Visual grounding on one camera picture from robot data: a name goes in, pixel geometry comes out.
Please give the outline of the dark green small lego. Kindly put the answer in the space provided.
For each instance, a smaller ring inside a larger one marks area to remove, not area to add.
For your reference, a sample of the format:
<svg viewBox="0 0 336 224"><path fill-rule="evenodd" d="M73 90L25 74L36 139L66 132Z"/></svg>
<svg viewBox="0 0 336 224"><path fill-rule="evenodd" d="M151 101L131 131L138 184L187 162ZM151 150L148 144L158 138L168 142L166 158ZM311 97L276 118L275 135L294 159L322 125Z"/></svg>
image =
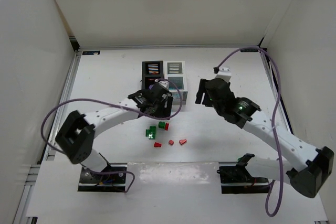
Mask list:
<svg viewBox="0 0 336 224"><path fill-rule="evenodd" d="M165 129L165 126L166 126L166 123L165 122L159 122L158 123L158 128L160 128L160 129Z"/></svg>

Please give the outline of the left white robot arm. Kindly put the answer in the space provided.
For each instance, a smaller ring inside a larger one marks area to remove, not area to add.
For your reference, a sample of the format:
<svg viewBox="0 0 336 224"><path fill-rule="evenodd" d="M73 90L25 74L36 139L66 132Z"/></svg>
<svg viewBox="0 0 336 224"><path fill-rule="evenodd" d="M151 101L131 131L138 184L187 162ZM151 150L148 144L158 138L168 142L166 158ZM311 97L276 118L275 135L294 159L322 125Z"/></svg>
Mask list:
<svg viewBox="0 0 336 224"><path fill-rule="evenodd" d="M80 164L94 173L111 171L108 161L93 149L93 142L103 132L143 115L167 118L173 97L167 81L159 81L150 89L128 95L116 105L81 114L72 111L56 135L56 143L72 164Z"/></svg>

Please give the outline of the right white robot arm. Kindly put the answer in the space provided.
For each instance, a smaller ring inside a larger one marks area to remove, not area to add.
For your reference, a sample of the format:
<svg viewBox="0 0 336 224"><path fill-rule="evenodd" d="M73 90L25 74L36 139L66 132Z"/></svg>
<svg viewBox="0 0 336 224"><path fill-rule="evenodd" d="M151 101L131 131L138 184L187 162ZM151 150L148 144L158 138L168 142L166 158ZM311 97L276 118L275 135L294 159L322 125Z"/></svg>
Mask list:
<svg viewBox="0 0 336 224"><path fill-rule="evenodd" d="M248 98L236 97L229 82L220 78L201 79L195 102L213 107L225 121L258 137L284 158L272 161L246 154L237 166L248 174L283 181L308 198L314 198L331 175L332 149L317 148L276 126L259 105Z"/></svg>

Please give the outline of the green plate lego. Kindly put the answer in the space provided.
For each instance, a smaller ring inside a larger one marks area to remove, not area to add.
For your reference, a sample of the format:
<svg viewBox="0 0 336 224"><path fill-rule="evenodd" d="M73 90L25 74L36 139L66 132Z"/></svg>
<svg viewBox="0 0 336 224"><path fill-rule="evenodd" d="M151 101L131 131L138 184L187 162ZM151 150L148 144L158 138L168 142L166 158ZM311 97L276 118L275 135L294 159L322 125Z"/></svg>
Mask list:
<svg viewBox="0 0 336 224"><path fill-rule="evenodd" d="M150 126L149 130L150 130L150 133L149 133L148 139L150 140L156 139L156 126Z"/></svg>

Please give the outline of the small green curved lego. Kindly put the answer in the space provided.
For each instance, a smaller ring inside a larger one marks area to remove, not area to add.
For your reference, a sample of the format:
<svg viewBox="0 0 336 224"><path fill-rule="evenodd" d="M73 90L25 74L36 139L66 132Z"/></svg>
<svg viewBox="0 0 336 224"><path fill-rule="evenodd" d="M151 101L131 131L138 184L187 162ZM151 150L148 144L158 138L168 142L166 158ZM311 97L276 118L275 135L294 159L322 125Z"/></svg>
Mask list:
<svg viewBox="0 0 336 224"><path fill-rule="evenodd" d="M149 130L149 129L146 129L146 130L145 130L145 136L148 137L148 136L149 136L149 133L150 133L150 130Z"/></svg>

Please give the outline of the black slotted container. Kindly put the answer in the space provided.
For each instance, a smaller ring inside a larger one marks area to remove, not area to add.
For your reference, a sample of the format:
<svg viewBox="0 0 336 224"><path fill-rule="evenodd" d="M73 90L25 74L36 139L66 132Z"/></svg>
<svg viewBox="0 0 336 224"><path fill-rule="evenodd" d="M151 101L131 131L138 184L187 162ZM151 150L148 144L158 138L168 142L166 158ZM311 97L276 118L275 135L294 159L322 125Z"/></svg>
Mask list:
<svg viewBox="0 0 336 224"><path fill-rule="evenodd" d="M156 79L164 78L163 61L143 61L141 90L149 89Z"/></svg>

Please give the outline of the white slotted container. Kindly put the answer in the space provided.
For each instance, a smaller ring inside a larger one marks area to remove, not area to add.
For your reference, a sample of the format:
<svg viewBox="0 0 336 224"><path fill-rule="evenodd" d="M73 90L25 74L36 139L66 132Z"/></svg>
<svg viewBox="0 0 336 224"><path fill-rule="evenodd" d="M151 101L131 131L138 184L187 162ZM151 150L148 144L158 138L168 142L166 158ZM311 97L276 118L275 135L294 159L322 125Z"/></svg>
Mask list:
<svg viewBox="0 0 336 224"><path fill-rule="evenodd" d="M165 61L164 77L173 82L182 95L182 99L180 99L180 95L175 87L169 84L169 90L173 96L173 104L179 105L182 102L183 105L186 105L188 90L185 61Z"/></svg>

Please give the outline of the red curved lego left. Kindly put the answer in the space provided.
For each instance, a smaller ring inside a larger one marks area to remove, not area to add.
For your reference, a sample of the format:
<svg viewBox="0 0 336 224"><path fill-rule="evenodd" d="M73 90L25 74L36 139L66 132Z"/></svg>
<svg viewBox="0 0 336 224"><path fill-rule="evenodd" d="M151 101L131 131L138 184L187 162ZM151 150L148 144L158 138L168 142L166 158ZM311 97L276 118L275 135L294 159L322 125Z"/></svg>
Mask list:
<svg viewBox="0 0 336 224"><path fill-rule="evenodd" d="M157 143L157 142L154 143L154 147L161 147L161 146L162 146L161 143Z"/></svg>

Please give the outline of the red curved lego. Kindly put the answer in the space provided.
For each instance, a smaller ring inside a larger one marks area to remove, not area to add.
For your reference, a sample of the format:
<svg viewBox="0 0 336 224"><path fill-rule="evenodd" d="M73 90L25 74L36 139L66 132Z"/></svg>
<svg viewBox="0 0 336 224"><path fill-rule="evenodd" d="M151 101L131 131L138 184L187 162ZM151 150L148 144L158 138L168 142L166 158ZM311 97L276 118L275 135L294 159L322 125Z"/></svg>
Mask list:
<svg viewBox="0 0 336 224"><path fill-rule="evenodd" d="M184 145L186 142L187 142L187 139L179 140L179 144L180 144L180 145Z"/></svg>
<svg viewBox="0 0 336 224"><path fill-rule="evenodd" d="M154 143L154 147L161 147L161 146L162 146L161 143L157 143L157 142Z"/></svg>

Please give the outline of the red curved lego right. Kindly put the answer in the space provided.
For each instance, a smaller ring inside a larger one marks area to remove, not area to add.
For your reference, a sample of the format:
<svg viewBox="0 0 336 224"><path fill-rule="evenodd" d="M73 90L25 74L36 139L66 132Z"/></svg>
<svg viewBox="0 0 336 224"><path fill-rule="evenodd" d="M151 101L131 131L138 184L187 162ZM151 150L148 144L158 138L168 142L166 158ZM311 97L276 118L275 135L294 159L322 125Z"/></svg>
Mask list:
<svg viewBox="0 0 336 224"><path fill-rule="evenodd" d="M179 144L180 144L180 145L184 145L186 142L187 142L187 139L179 140Z"/></svg>

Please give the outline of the right blue label sticker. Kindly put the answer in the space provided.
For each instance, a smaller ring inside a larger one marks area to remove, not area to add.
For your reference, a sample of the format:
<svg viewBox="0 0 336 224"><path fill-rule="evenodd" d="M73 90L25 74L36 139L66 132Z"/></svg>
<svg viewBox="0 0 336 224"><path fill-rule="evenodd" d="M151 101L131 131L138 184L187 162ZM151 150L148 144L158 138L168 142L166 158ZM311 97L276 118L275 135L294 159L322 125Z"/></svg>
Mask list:
<svg viewBox="0 0 336 224"><path fill-rule="evenodd" d="M240 52L258 52L258 51L259 50L257 48L252 48L252 47L240 49Z"/></svg>

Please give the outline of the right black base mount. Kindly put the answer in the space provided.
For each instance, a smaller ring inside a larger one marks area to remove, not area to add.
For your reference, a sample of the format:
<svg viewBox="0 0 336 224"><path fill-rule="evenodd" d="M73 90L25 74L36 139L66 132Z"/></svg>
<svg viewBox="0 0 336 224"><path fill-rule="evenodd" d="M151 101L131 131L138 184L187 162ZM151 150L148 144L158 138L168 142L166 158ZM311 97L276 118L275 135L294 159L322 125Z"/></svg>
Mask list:
<svg viewBox="0 0 336 224"><path fill-rule="evenodd" d="M241 166L220 166L217 170L220 177L222 194L267 194L270 181L263 177L252 177Z"/></svg>

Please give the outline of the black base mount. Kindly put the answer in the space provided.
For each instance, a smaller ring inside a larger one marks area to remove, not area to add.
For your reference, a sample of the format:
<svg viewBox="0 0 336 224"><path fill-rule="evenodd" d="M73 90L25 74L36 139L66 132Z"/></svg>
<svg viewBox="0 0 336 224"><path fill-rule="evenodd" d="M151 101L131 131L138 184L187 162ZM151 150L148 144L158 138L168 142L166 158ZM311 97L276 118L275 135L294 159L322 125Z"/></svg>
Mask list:
<svg viewBox="0 0 336 224"><path fill-rule="evenodd" d="M127 175L120 171L127 170L127 164L110 164L111 171L119 172L113 175L92 174L87 169L82 168L78 181L79 192L107 192L121 193L125 191Z"/></svg>
<svg viewBox="0 0 336 224"><path fill-rule="evenodd" d="M222 194L267 194L270 181L263 177L252 177L241 166L220 166L217 170L220 177Z"/></svg>

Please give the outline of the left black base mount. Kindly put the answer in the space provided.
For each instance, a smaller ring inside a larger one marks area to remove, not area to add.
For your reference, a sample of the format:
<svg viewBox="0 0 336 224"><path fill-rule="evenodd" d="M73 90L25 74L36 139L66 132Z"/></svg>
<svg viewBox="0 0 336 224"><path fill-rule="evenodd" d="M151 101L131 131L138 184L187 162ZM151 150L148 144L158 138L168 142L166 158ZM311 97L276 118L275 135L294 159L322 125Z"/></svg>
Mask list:
<svg viewBox="0 0 336 224"><path fill-rule="evenodd" d="M120 171L127 170L127 164L110 164L111 171L119 172L113 175L92 174L87 169L82 168L78 181L79 192L107 192L121 193L125 191L127 175Z"/></svg>

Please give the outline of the left aluminium frame rail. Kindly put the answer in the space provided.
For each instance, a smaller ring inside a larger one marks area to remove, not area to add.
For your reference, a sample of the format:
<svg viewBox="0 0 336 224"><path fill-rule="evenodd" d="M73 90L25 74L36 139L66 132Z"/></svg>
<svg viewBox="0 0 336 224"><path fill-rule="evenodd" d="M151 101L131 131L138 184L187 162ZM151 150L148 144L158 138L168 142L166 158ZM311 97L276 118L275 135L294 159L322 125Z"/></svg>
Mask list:
<svg viewBox="0 0 336 224"><path fill-rule="evenodd" d="M80 62L80 57L80 52L76 50L70 64L69 71L67 73L66 81L61 93L59 103L69 100L71 96L73 83L75 81ZM40 134L42 136L42 140L46 144L46 147L44 148L43 154L41 156L41 161L46 161L49 156L55 156L55 150L53 150L52 147L55 146L54 138L60 127L65 108L66 107L62 105L61 107L56 108L54 111L48 112L43 119L43 123L40 128Z"/></svg>

